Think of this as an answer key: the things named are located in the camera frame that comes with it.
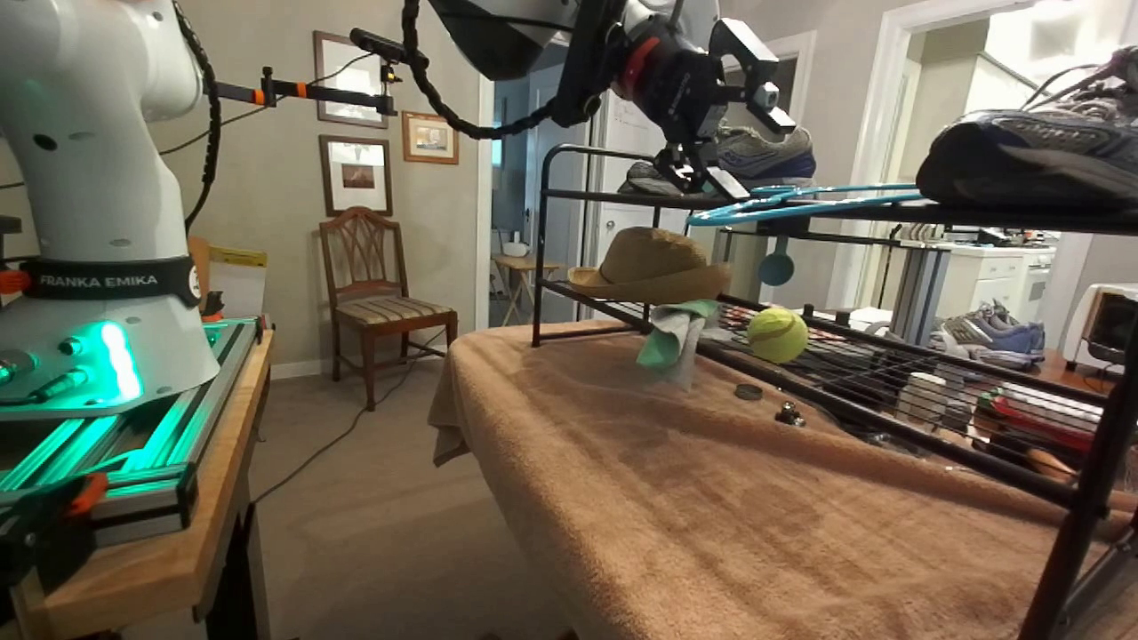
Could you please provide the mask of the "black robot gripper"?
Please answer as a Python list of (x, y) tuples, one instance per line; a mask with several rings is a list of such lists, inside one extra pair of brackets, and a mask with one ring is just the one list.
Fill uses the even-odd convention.
[[(779, 57), (735, 16), (716, 16), (708, 42), (697, 45), (671, 16), (654, 15), (626, 33), (616, 91), (661, 128), (660, 172), (681, 192), (697, 192), (697, 148), (731, 108), (748, 108), (776, 135), (796, 128), (779, 108), (776, 71)], [(726, 168), (706, 175), (733, 202), (750, 200)]]

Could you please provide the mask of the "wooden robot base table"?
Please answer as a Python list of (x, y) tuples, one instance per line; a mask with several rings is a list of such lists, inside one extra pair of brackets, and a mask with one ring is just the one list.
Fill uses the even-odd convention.
[(274, 339), (213, 322), (203, 392), (3, 432), (3, 499), (94, 474), (80, 514), (3, 526), (3, 640), (265, 640), (249, 461)]

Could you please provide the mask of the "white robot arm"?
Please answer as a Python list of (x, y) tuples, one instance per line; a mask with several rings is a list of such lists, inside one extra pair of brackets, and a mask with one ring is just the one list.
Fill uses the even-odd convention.
[[(520, 78), (562, 35), (559, 91), (580, 125), (603, 91), (661, 130), (661, 172), (693, 189), (726, 109), (788, 135), (776, 53), (716, 0), (403, 0), (430, 12), (489, 78)], [(38, 251), (3, 272), (0, 414), (108, 414), (219, 375), (198, 321), (181, 186), (150, 128), (221, 108), (224, 85), (176, 0), (0, 0), (0, 135)]]

